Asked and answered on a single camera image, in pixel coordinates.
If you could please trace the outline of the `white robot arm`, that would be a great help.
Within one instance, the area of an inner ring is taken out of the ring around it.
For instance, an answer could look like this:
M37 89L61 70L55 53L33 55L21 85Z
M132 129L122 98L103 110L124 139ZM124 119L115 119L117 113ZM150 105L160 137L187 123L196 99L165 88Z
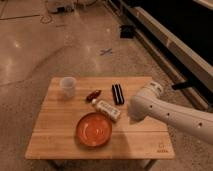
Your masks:
M149 82L130 98L129 116L136 121L155 118L213 145L213 114L165 102L162 94L159 83Z

